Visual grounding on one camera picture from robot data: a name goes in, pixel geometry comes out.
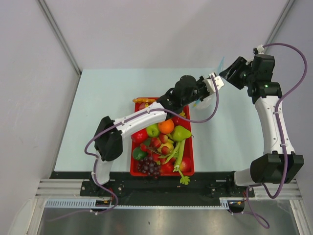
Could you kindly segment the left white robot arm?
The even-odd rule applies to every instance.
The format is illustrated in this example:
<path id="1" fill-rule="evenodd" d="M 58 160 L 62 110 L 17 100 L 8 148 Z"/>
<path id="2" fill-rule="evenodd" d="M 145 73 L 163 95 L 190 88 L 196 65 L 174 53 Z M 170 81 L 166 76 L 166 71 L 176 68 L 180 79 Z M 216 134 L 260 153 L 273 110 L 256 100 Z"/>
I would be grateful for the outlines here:
<path id="1" fill-rule="evenodd" d="M 186 105 L 197 100 L 204 101 L 212 94 L 218 95 L 219 88 L 214 73 L 208 78 L 200 77 L 199 80 L 184 75 L 174 87 L 147 108 L 115 120 L 109 116 L 102 118 L 94 137 L 89 141 L 96 149 L 91 190 L 99 196 L 107 192 L 112 163 L 122 154 L 125 138 L 152 124 L 179 116 Z"/>

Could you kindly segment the orange fruit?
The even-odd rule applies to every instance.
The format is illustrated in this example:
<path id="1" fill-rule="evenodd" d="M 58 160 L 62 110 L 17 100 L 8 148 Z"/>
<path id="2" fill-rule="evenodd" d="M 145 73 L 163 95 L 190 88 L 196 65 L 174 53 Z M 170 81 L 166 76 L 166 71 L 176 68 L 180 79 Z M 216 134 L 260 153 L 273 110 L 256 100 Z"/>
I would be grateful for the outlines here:
<path id="1" fill-rule="evenodd" d="M 171 119 L 159 122 L 157 125 L 159 131 L 163 134 L 170 134 L 175 128 L 175 125 Z"/>

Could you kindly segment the clear zip top bag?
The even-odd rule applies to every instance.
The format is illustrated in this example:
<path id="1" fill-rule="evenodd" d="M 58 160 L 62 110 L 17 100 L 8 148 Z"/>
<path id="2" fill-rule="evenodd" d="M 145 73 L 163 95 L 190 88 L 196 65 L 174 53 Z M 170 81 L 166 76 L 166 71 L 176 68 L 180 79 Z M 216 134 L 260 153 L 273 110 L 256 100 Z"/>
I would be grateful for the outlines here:
<path id="1" fill-rule="evenodd" d="M 214 77 L 214 81 L 217 87 L 217 90 L 219 91 L 223 86 L 224 82 L 222 78 L 219 76 L 219 73 L 222 71 L 224 67 L 224 57 L 221 59 L 217 69 L 209 74 L 208 78 L 205 78 L 203 82 L 205 83 L 205 87 L 207 88 L 207 91 L 209 92 L 209 96 L 204 98 L 202 101 L 198 99 L 194 104 L 193 107 L 196 109 L 205 109 L 212 103 L 213 97 L 216 94 L 216 89 L 214 87 L 213 81 L 211 79 L 211 76 Z"/>

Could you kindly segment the green pear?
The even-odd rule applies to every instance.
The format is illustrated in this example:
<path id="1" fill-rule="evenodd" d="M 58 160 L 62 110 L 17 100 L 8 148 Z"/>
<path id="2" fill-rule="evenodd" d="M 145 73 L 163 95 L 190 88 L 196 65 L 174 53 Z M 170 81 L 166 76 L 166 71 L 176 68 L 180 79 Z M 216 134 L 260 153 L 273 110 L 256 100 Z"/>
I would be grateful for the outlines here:
<path id="1" fill-rule="evenodd" d="M 174 128 L 173 132 L 171 133 L 173 141 L 183 141 L 188 139 L 192 136 L 191 132 L 187 130 L 185 127 L 178 125 Z"/>

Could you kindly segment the green apple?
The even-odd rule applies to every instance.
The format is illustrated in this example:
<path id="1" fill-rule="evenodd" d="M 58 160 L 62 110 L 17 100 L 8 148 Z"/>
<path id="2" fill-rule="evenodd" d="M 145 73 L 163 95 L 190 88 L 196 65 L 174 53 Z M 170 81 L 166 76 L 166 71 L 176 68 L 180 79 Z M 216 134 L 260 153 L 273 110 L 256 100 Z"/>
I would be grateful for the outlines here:
<path id="1" fill-rule="evenodd" d="M 158 137 L 160 135 L 160 130 L 156 123 L 146 127 L 146 132 L 151 138 Z"/>

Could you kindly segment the purple grape bunch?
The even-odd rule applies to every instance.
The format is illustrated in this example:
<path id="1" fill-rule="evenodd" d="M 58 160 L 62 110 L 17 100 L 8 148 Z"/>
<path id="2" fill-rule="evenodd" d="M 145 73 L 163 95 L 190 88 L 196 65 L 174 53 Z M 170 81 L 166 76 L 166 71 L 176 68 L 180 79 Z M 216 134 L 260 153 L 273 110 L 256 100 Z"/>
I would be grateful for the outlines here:
<path id="1" fill-rule="evenodd" d="M 140 159 L 137 164 L 137 170 L 147 176 L 153 177 L 155 180 L 161 175 L 161 166 L 153 160 L 152 156 Z"/>

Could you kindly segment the red bell pepper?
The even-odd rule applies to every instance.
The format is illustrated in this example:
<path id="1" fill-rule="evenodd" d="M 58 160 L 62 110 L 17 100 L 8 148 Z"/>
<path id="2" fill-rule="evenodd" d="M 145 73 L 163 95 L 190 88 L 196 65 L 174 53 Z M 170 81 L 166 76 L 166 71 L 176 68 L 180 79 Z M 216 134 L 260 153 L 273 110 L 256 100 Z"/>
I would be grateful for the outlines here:
<path id="1" fill-rule="evenodd" d="M 185 129 L 190 130 L 190 123 L 188 121 L 183 120 L 182 116 L 179 116 L 179 117 L 174 116 L 172 118 L 172 121 L 174 123 L 174 126 L 182 126 Z"/>

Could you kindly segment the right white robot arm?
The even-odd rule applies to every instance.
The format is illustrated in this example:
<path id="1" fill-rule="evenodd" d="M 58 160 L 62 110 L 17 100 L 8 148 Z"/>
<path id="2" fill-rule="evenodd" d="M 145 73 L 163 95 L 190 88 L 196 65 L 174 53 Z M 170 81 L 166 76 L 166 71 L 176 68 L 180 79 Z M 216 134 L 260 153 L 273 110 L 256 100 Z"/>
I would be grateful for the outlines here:
<path id="1" fill-rule="evenodd" d="M 220 77 L 241 90 L 247 87 L 262 127 L 263 155 L 245 170 L 234 172 L 234 179 L 225 184 L 230 196 L 238 196 L 243 186 L 254 184 L 290 183 L 304 164 L 304 157 L 296 154 L 287 134 L 282 112 L 281 86 L 273 82 L 275 59 L 271 55 L 256 54 L 252 61 L 238 57 Z"/>

